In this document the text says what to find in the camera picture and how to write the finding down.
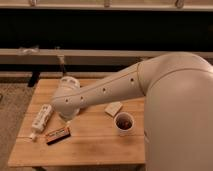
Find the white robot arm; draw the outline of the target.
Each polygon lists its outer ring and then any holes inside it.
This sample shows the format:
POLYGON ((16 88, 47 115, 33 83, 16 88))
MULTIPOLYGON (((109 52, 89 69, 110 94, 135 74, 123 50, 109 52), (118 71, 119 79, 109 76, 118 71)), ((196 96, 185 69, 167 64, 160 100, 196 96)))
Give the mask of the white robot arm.
POLYGON ((213 65, 187 52, 138 62, 74 90, 61 83, 51 104, 76 109, 143 97, 146 171, 213 171, 213 65))

